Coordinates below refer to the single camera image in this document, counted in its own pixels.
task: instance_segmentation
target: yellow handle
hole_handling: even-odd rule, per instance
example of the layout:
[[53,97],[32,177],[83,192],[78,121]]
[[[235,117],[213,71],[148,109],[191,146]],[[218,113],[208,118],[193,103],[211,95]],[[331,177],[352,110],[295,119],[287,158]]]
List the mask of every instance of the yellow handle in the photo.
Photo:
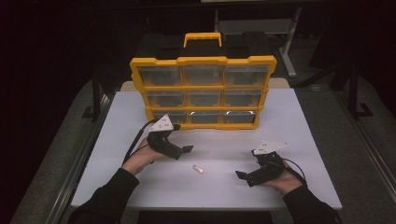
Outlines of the yellow handle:
[[187,47],[187,41],[189,40],[206,40],[206,39],[217,39],[219,46],[221,47],[221,34],[220,33],[190,33],[184,37],[183,47]]

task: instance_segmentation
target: small white object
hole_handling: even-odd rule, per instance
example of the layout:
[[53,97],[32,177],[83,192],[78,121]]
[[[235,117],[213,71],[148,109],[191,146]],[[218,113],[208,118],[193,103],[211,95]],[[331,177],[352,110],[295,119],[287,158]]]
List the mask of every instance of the small white object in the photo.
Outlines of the small white object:
[[204,173],[204,170],[202,168],[198,167],[197,165],[193,165],[192,169],[194,169],[196,172],[198,172],[200,174]]
[[149,128],[151,132],[172,131],[173,129],[172,121],[169,119],[167,114]]
[[254,155],[268,154],[277,151],[281,148],[288,147],[288,142],[264,142],[262,141],[259,146],[254,150]]

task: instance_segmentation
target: hand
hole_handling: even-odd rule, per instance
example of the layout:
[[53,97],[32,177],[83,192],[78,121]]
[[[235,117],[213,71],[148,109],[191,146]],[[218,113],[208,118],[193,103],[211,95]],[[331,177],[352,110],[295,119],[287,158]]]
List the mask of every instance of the hand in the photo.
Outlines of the hand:
[[149,146],[147,138],[144,138],[137,147],[137,151],[126,161],[121,168],[132,175],[139,174],[143,168],[160,158],[167,158],[160,152],[155,151]]
[[283,173],[277,179],[273,179],[262,184],[262,186],[274,188],[283,195],[299,188],[302,185],[303,183],[301,183],[297,177],[286,170],[283,171]]

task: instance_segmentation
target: toolbox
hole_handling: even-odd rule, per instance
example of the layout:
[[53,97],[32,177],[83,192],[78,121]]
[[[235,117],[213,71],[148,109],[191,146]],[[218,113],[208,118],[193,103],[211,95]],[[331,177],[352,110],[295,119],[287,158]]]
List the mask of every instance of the toolbox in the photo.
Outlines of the toolbox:
[[144,35],[131,60],[148,120],[181,129],[255,129],[276,68],[263,32]]

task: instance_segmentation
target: small cylindrical object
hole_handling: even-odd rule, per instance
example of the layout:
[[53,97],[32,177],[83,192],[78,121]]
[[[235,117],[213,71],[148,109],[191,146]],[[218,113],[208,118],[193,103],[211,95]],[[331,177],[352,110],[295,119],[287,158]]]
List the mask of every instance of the small cylindrical object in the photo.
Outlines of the small cylindrical object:
[[198,167],[197,165],[193,165],[192,169],[194,169],[196,172],[202,174],[204,172],[204,170],[200,167]]

